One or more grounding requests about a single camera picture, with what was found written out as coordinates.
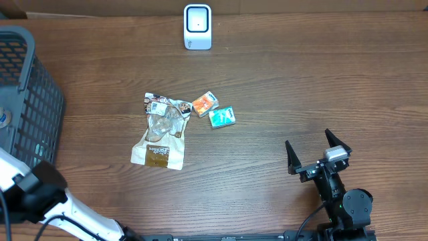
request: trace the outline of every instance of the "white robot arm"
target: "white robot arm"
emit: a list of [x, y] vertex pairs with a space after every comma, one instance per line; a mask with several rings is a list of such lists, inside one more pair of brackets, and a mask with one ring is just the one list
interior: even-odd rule
[[[135, 240], [126, 238], [124, 228], [118, 222], [101, 216], [75, 198], [61, 174], [47, 162], [41, 162], [31, 170], [0, 148], [0, 188], [7, 200], [11, 223], [26, 220], [45, 223], [51, 217], [61, 215], [85, 227], [98, 237], [97, 240]], [[25, 214], [13, 215], [14, 212]], [[58, 218], [49, 224], [81, 240], [95, 240], [66, 220]]]

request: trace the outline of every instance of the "white plug-in device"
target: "white plug-in device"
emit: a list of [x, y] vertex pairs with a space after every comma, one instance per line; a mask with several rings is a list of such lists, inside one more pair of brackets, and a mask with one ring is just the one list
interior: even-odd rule
[[185, 7], [185, 46], [188, 50], [211, 48], [211, 8], [206, 4]]

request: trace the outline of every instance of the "clear plastic wrapper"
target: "clear plastic wrapper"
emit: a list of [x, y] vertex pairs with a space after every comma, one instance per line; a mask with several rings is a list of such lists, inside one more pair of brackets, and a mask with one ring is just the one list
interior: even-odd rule
[[184, 131], [192, 107], [190, 102], [146, 93], [144, 109], [148, 128], [132, 148], [131, 162], [181, 170], [185, 151]]

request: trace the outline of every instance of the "black cable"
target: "black cable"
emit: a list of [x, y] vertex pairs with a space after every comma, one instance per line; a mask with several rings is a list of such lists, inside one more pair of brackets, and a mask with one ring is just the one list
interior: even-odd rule
[[297, 231], [295, 241], [298, 241], [298, 240], [299, 240], [300, 232], [302, 231], [302, 229], [304, 228], [304, 226], [308, 223], [308, 221], [309, 221], [313, 216], [315, 216], [315, 214], [316, 214], [316, 213], [318, 213], [321, 209], [325, 208], [325, 207], [326, 207], [326, 205], [327, 205], [327, 202], [323, 202], [323, 203], [322, 203], [322, 205], [321, 205], [319, 208], [317, 208], [313, 213], [311, 213], [311, 214], [310, 214], [310, 215], [309, 215], [309, 216], [308, 216], [308, 217], [303, 221], [302, 225], [300, 225], [300, 228], [299, 228], [299, 230]]
[[12, 241], [12, 230], [11, 230], [11, 220], [9, 216], [9, 210], [7, 209], [6, 198], [0, 189], [0, 201], [1, 201], [1, 209], [3, 210], [3, 214], [5, 214], [5, 227], [6, 227], [6, 240]]
[[40, 239], [40, 237], [41, 237], [41, 234], [43, 234], [43, 231], [46, 229], [47, 225], [49, 225], [49, 223], [50, 223], [52, 220], [55, 220], [55, 219], [58, 219], [58, 218], [59, 218], [59, 219], [61, 219], [61, 220], [68, 221], [69, 223], [71, 223], [71, 224], [73, 224], [74, 226], [78, 227], [78, 228], [79, 228], [79, 229], [81, 229], [83, 232], [87, 233], [89, 236], [91, 236], [91, 237], [95, 238], [95, 239], [96, 239], [96, 240], [98, 240], [98, 241], [106, 241], [105, 239], [103, 239], [103, 238], [101, 238], [101, 237], [99, 237], [99, 236], [97, 236], [97, 235], [95, 235], [95, 234], [91, 233], [89, 230], [87, 230], [85, 227], [83, 227], [82, 225], [80, 225], [79, 223], [77, 223], [76, 221], [74, 221], [73, 219], [71, 219], [71, 218], [69, 218], [69, 217], [67, 217], [67, 216], [64, 216], [64, 215], [56, 215], [56, 216], [53, 216], [53, 217], [51, 217], [50, 219], [48, 219], [48, 220], [45, 222], [45, 224], [40, 228], [40, 230], [39, 230], [39, 232], [37, 233], [37, 236], [35, 237], [34, 241], [38, 241], [38, 240]]

